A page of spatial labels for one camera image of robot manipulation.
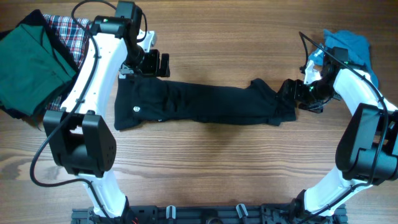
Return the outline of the black shirt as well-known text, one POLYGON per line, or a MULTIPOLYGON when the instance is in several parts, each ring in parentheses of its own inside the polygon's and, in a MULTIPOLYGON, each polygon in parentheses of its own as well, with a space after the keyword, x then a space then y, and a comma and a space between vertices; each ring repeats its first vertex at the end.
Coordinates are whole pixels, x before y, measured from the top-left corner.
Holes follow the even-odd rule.
POLYGON ((295 121, 295 103, 257 78, 246 88, 173 82, 158 78, 120 78, 114 104, 118 131, 144 121, 189 119, 234 125, 295 121))

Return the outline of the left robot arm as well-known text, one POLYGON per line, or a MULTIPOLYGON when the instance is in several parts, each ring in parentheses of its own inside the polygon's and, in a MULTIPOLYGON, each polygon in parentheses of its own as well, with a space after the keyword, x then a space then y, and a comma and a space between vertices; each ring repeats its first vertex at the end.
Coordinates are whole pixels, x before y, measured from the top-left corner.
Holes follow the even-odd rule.
POLYGON ((104 117, 116 78, 168 77, 169 55, 155 49, 156 34, 132 1, 85 29, 88 50, 77 80, 58 111, 47 111, 44 146, 56 165, 81 182, 93 203, 86 223, 137 223, 113 172, 116 140, 104 117))

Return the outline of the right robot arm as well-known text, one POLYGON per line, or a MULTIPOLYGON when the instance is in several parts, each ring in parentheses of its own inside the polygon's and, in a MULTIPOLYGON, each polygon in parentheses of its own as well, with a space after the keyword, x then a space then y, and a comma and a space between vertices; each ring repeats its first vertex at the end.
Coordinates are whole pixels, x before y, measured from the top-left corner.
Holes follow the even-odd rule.
POLYGON ((336 148, 335 166, 296 200, 306 218, 330 217, 354 194, 397 179, 397 107, 373 85, 348 49, 324 50, 322 70, 307 61, 304 80, 287 79, 281 91, 301 110, 321 113, 332 99, 343 100, 352 118, 336 148))

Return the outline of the blue denim cloth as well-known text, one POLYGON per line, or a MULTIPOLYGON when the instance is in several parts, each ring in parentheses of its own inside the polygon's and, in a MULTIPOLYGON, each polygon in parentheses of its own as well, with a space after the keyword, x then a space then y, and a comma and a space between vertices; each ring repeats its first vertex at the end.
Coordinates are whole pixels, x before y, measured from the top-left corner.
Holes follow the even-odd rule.
POLYGON ((325 50, 331 50, 333 47, 347 49, 349 66, 352 68, 357 66, 358 69, 367 72, 373 85, 379 88, 379 81, 371 67, 370 43, 365 36, 349 30, 331 32, 327 29, 323 30, 323 36, 324 45, 319 44, 319 46, 325 50))

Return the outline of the plaid red blue shirt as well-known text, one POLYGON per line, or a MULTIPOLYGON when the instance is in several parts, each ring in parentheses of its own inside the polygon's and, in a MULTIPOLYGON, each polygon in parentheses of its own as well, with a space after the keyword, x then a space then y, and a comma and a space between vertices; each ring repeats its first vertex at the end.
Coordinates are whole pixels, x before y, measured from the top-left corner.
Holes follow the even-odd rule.
POLYGON ((88 50, 88 36, 71 17, 44 14, 44 18, 80 70, 88 50))

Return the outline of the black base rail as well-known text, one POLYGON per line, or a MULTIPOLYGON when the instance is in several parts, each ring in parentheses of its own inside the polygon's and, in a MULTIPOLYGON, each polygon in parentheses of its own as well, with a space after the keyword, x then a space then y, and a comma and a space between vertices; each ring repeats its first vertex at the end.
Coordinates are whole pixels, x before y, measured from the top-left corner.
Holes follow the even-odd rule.
MULTIPOLYGON (((288 204, 263 204, 258 206, 216 206, 216 207, 156 207, 131 206, 138 219, 135 223, 299 223, 295 217, 289 220, 288 204)), ((70 223, 107 223, 105 218, 95 215, 93 207, 73 209, 70 223)), ((331 217, 312 218, 305 223, 339 223, 347 224, 348 217, 345 204, 335 210, 331 217)))

